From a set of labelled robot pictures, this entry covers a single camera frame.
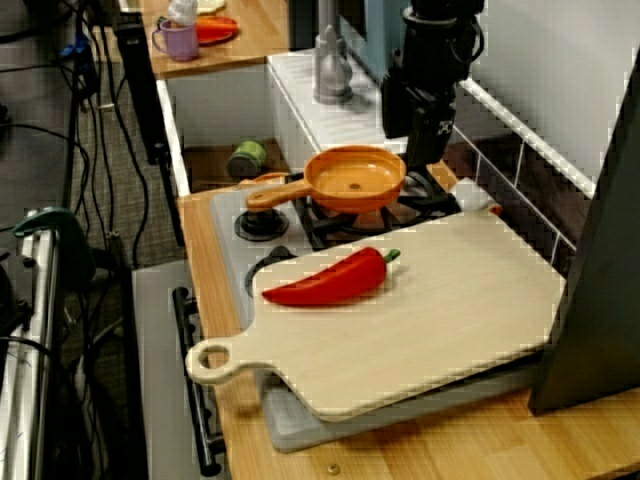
wooden cutting board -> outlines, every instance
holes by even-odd
[[[255,295],[242,334],[211,338],[186,358],[189,375],[222,383],[249,368],[284,379],[319,418],[342,421],[539,350],[564,288],[495,215],[465,212],[272,265],[262,292],[316,273],[363,246],[401,256],[370,296],[297,308]],[[226,352],[216,369],[203,362]]]

oven door handle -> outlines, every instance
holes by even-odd
[[[193,341],[193,331],[195,327],[191,324],[188,317],[198,311],[195,301],[187,300],[188,297],[189,291],[186,288],[176,288],[173,291],[173,307],[178,324],[180,351],[183,360],[187,356],[189,349],[195,345]],[[215,456],[226,451],[224,439],[222,435],[212,434],[209,431],[211,411],[205,406],[202,386],[194,383],[189,378],[186,367],[184,368],[184,378],[187,384],[189,406],[191,407],[191,423],[193,424],[196,439],[200,473],[204,477],[213,477],[218,475],[222,470],[222,467],[216,463]]]

stove burner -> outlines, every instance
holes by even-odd
[[[264,212],[245,212],[235,222],[235,232],[250,242],[266,242],[278,238],[289,227],[286,215],[272,208]]]
[[[291,253],[287,247],[276,247],[271,250],[271,253],[269,253],[268,256],[256,263],[251,270],[249,270],[247,276],[244,277],[244,288],[247,290],[249,296],[253,298],[253,277],[255,277],[256,273],[264,267],[284,260],[291,260],[292,258],[296,258],[296,256]]]
[[[424,221],[459,212],[455,198],[444,191],[436,191],[422,173],[410,171],[407,174],[406,183],[407,185],[411,184],[411,190],[417,188],[418,191],[426,192],[427,194],[427,196],[408,194],[398,197],[397,204],[414,210],[412,218],[398,218],[394,214],[397,210],[395,208],[397,205],[394,202],[376,212],[362,214],[361,216],[347,214],[332,216],[312,199],[309,202],[309,207],[317,218],[317,220],[311,222],[313,233],[315,235],[326,235],[333,232],[343,232],[357,236],[382,235],[398,228],[410,227]],[[378,226],[367,226],[367,221],[370,222],[376,218]]]

cutting board handle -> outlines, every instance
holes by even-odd
[[[191,379],[204,385],[218,385],[249,368],[271,368],[272,365],[265,362],[234,358],[233,351],[243,343],[243,338],[243,335],[229,338],[209,338],[194,345],[185,358],[185,365]],[[209,368],[205,363],[207,356],[216,352],[226,353],[229,359],[218,368]]]

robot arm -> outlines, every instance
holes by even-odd
[[[392,52],[383,80],[382,124],[387,138],[409,135],[410,170],[423,170],[444,153],[455,119],[454,86],[484,49],[476,18],[483,8],[484,0],[412,0],[403,12],[404,50]]]

